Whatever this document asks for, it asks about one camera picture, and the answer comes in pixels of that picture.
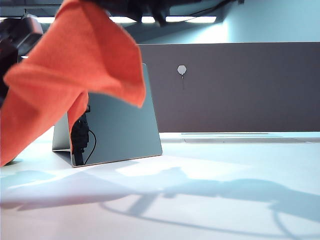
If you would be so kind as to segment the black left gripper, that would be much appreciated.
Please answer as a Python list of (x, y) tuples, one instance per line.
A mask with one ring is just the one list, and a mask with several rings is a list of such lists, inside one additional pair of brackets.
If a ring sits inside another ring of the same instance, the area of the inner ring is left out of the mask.
[(8, 93), (4, 75), (8, 69), (18, 62), (18, 49), (12, 44), (11, 32), (19, 25), (20, 18), (6, 18), (0, 23), (0, 104)]

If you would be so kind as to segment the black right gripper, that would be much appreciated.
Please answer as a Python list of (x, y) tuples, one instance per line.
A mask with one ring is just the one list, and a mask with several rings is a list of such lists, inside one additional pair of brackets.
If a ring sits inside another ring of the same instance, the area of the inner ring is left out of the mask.
[(163, 27), (166, 16), (175, 4), (174, 0), (100, 0), (99, 5), (107, 9), (112, 15), (121, 15), (139, 23), (144, 15), (153, 17), (155, 22)]

